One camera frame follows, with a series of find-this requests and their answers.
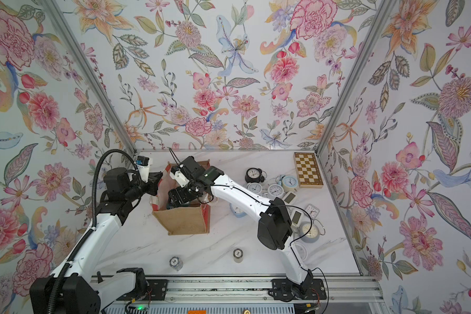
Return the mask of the white round alarm clock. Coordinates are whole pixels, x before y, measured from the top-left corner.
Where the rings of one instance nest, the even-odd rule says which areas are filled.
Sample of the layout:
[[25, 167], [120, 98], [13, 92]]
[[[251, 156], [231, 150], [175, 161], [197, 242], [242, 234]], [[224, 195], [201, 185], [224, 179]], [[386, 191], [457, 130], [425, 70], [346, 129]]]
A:
[[263, 187], [260, 183], [248, 183], [247, 184], [247, 189], [256, 194], [261, 196], [263, 194]]

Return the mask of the black twin bell alarm clock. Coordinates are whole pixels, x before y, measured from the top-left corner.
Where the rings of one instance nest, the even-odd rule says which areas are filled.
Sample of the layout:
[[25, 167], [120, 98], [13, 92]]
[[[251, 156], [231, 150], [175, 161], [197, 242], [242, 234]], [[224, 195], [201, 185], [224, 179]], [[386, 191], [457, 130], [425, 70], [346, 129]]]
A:
[[260, 168], [250, 167], [245, 173], [245, 181], [246, 183], [263, 183], [264, 172]]

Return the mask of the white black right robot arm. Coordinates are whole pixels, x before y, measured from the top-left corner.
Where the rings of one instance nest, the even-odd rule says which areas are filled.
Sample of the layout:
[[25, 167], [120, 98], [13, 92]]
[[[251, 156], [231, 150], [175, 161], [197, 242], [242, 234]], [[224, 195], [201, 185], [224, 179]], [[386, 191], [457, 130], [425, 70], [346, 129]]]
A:
[[168, 192], [167, 204], [179, 208], [203, 196], [227, 201], [257, 222], [257, 238], [266, 248], [277, 251], [285, 268], [285, 301], [305, 300], [313, 288], [313, 270], [303, 263], [296, 251], [297, 239], [293, 236], [292, 219], [288, 205], [281, 198], [268, 199], [241, 186], [224, 171], [211, 166], [208, 169], [189, 156], [171, 166], [170, 177], [178, 184]]

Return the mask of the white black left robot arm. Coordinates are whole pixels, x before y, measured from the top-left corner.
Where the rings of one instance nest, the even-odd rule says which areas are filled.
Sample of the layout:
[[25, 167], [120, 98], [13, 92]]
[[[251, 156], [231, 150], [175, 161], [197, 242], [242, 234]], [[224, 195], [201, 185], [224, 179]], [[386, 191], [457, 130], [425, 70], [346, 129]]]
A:
[[111, 279], [90, 283], [113, 236], [144, 195], [157, 194], [162, 179], [161, 172], [150, 172], [150, 158], [132, 158], [123, 150], [117, 153], [130, 160], [132, 168], [118, 167], [107, 172], [103, 179], [106, 191], [100, 200], [92, 201], [90, 227], [63, 263], [30, 287], [34, 313], [99, 313], [122, 296], [138, 300], [149, 293], [142, 268], [124, 268]]

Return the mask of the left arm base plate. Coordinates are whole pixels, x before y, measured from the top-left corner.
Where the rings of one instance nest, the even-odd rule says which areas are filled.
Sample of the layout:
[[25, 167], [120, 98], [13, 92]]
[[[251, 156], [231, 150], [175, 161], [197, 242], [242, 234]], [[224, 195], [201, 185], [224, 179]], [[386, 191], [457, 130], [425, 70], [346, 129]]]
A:
[[148, 279], [147, 283], [138, 283], [137, 289], [119, 297], [118, 301], [138, 301], [143, 297], [147, 301], [164, 301], [166, 299], [167, 279]]

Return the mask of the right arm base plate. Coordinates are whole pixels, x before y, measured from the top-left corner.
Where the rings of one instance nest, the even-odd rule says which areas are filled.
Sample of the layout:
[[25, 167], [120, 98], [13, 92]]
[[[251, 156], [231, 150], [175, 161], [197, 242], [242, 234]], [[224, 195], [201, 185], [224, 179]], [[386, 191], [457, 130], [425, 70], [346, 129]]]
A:
[[273, 279], [271, 284], [268, 295], [274, 300], [291, 302], [327, 299], [327, 288], [321, 279], [313, 279], [307, 286], [295, 284], [289, 279]]

